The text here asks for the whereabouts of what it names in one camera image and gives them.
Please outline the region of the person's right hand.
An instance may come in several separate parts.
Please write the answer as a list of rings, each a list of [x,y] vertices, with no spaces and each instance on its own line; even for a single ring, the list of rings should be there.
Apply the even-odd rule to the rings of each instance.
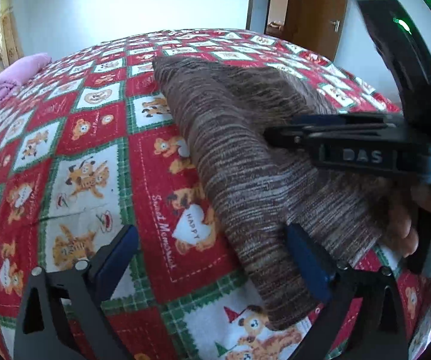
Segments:
[[[431,184],[391,188],[384,243],[403,258],[414,254],[420,245],[419,208],[431,213]]]

